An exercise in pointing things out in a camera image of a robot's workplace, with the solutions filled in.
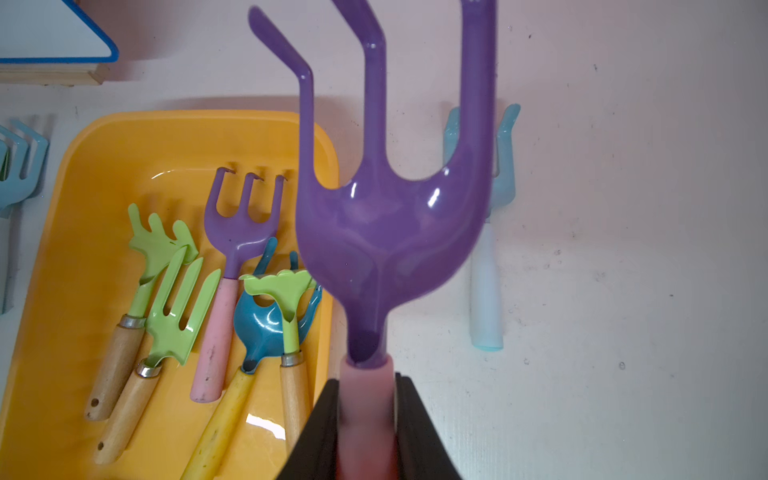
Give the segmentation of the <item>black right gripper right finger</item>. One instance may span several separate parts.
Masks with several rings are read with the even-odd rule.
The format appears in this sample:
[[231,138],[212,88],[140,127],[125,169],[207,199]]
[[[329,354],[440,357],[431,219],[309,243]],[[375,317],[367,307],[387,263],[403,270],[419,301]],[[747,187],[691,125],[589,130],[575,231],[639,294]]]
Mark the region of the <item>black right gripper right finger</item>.
[[461,479],[412,379],[395,374],[398,478]]

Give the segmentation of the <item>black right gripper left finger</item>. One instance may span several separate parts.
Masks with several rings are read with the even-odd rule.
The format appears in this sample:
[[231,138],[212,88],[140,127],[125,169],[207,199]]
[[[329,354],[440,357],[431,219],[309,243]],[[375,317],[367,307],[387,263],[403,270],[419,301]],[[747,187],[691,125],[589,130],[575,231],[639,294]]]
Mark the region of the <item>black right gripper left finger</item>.
[[337,476],[339,381],[326,382],[277,480],[334,480]]

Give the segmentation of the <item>light blue hand rake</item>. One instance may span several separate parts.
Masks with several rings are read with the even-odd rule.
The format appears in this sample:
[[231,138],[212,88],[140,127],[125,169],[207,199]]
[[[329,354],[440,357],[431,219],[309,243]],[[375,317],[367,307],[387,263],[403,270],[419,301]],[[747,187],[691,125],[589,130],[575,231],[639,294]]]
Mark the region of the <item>light blue hand rake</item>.
[[[496,174],[489,213],[510,204],[516,196],[512,129],[521,111],[518,104],[506,107],[496,133]],[[504,347],[502,299],[496,259],[495,235],[487,216],[470,259],[470,318],[472,345],[486,352]]]

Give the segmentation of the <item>green small rake wooden handle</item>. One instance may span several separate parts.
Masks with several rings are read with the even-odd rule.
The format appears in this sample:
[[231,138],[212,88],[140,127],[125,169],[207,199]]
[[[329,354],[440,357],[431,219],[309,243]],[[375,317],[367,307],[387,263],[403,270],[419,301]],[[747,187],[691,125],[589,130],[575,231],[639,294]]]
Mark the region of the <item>green small rake wooden handle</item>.
[[282,270],[277,274],[240,277],[250,297],[266,296],[273,300],[273,322],[264,315],[249,316],[236,325],[238,337],[246,347],[242,370],[253,372],[275,341],[280,342],[281,389],[287,450],[292,451],[311,411],[307,365],[301,350],[301,325],[305,317],[297,316],[306,291],[319,292],[316,282],[306,270]]

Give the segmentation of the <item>green fork wooden handle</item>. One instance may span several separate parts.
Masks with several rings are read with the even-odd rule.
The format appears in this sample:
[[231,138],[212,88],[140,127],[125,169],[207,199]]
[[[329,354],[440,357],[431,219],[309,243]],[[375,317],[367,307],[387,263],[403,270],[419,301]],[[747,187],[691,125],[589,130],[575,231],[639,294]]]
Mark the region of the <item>green fork wooden handle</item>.
[[99,439],[93,456],[98,465],[115,462],[125,451],[158,383],[163,361],[173,358],[186,364],[208,315],[221,271],[213,270],[197,288],[204,259],[198,257],[187,267],[182,266],[183,259],[183,252],[175,253],[163,274],[146,321],[151,348],[130,374]]

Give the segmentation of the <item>purple rake pink handle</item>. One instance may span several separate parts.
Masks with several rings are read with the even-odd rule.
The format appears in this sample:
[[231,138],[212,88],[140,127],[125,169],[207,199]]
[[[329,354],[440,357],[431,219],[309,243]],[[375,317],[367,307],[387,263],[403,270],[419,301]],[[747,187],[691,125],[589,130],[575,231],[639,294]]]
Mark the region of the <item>purple rake pink handle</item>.
[[207,199],[204,229],[211,245],[225,257],[225,267],[213,300],[196,366],[190,399],[211,403],[220,398],[226,377],[234,331],[234,310],[238,298],[239,276],[243,264],[263,254],[269,239],[277,235],[285,177],[276,177],[271,210],[266,221],[254,221],[249,214],[253,184],[259,179],[248,173],[236,213],[221,215],[217,203],[224,177],[231,170],[220,167]]
[[337,9],[365,64],[363,157],[350,182],[337,189],[324,187],[315,174],[310,66],[260,8],[250,9],[248,22],[298,79],[298,246],[309,273],[347,318],[337,472],[344,479],[392,479],[395,374],[386,320],[394,308],[447,282],[480,235],[493,173],[497,5],[461,5],[458,143],[449,163],[422,180],[399,176],[387,159],[383,30],[365,1],[340,1]]

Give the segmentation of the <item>light blue fork rake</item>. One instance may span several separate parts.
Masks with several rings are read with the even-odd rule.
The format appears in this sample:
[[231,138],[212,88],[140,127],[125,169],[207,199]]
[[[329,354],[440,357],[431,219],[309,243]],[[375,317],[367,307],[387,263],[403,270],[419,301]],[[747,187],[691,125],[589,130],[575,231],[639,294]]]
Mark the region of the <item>light blue fork rake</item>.
[[7,311],[12,214],[33,195],[43,171],[49,140],[19,119],[1,127],[1,313]]

